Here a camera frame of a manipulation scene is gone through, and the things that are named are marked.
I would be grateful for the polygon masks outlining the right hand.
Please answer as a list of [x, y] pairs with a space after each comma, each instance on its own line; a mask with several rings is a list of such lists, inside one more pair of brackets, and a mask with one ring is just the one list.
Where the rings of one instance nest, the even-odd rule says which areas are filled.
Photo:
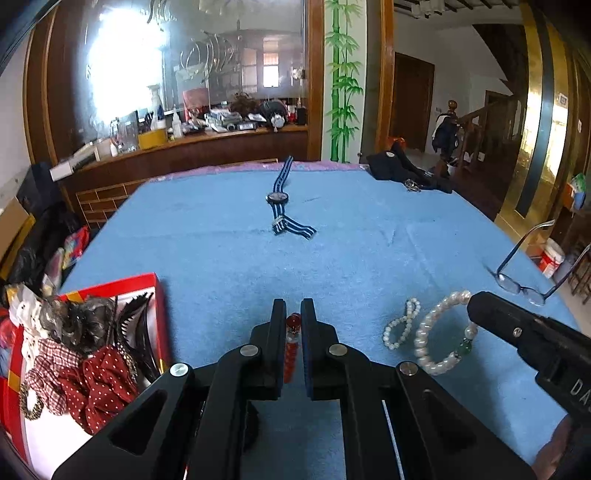
[[550, 440], [539, 450], [532, 464], [538, 480], [548, 480], [555, 473], [566, 450], [572, 425], [572, 419], [565, 416], [555, 428]]

